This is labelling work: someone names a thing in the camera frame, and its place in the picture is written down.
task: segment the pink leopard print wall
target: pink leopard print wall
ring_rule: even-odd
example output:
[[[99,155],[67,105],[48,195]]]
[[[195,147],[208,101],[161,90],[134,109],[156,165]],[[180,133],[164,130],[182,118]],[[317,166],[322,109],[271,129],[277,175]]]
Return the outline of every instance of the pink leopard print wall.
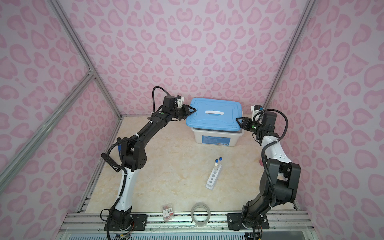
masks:
[[[289,66],[271,107],[298,203],[320,239],[384,239],[384,1],[321,0]]]
[[[0,196],[0,239],[54,239],[73,212],[117,119],[91,82]]]
[[[63,0],[123,114],[152,111],[160,85],[262,104],[306,0]],[[157,94],[156,103],[162,103]]]
[[[0,172],[86,69],[44,0],[0,2]]]

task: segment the tape roll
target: tape roll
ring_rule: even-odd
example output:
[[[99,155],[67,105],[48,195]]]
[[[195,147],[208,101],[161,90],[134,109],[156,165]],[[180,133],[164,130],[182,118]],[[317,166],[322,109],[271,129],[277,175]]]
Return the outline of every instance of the tape roll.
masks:
[[[208,213],[207,219],[205,221],[203,221],[203,222],[202,221],[197,221],[195,219],[194,213],[195,213],[195,210],[198,209],[198,208],[203,208]],[[211,211],[209,210],[209,207],[205,203],[198,202],[195,205],[193,205],[193,207],[191,209],[191,218],[192,218],[192,221],[195,223],[196,226],[204,227],[208,223],[210,217],[211,217]]]

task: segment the small plastic package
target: small plastic package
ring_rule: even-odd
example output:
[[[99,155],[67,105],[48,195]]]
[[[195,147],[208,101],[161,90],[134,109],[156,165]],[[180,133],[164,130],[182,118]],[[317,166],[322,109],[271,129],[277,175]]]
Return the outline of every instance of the small plastic package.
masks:
[[[164,218],[164,221],[169,221],[169,220],[175,218],[175,216],[173,215],[172,208],[173,208],[172,204],[163,205],[163,218]]]

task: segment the white test tube rack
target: white test tube rack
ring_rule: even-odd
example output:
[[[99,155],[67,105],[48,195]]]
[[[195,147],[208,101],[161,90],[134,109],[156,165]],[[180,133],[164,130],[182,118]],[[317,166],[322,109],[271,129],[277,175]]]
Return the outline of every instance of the white test tube rack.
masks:
[[[207,180],[207,184],[205,185],[206,188],[212,190],[217,182],[217,178],[218,178],[218,175],[221,171],[221,164],[218,165],[217,167],[215,166],[213,169],[212,169],[212,172]]]

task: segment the storage box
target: storage box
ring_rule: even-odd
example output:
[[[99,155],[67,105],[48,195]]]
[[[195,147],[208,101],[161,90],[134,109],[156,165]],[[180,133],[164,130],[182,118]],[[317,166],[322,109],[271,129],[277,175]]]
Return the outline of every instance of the storage box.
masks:
[[[187,117],[186,124],[191,127],[197,143],[233,147],[244,134],[236,122],[236,118],[243,115],[240,103],[194,98],[190,105],[197,111]]]

